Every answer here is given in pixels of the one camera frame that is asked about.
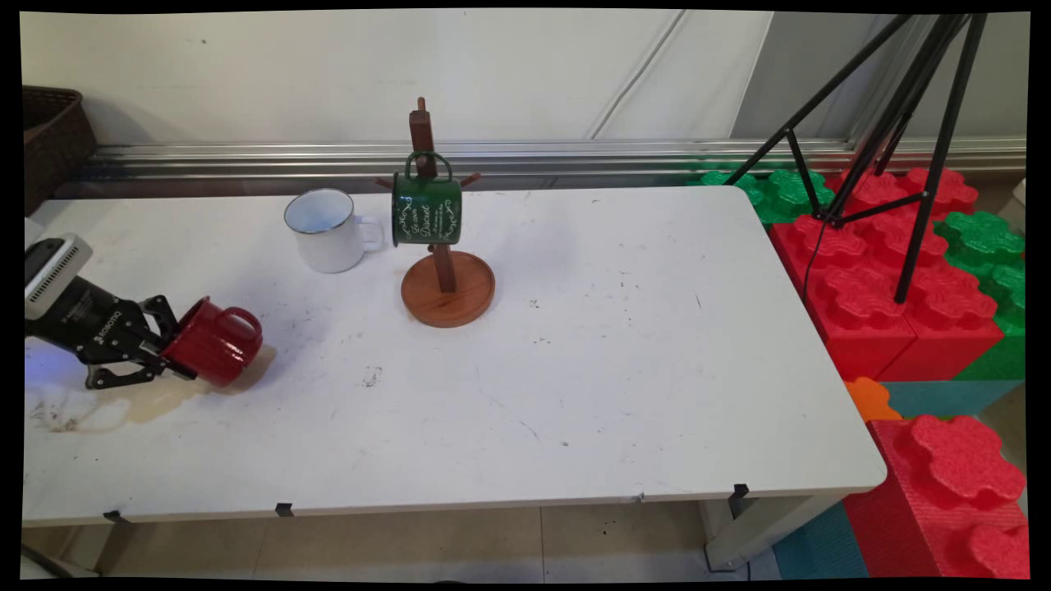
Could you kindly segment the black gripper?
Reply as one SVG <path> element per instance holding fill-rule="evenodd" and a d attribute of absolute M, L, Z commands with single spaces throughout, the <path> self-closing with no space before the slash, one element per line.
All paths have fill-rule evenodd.
<path fill-rule="evenodd" d="M 75 279 L 47 313 L 26 319 L 24 333 L 71 352 L 87 367 L 84 386 L 90 390 L 146 384 L 168 370 L 177 378 L 194 381 L 194 370 L 144 347 L 153 339 L 146 317 L 154 320 L 159 341 L 172 341 L 179 334 L 179 318 L 165 295 L 136 303 L 85 279 Z M 108 367 L 117 363 L 131 363 L 139 369 L 117 374 Z"/>

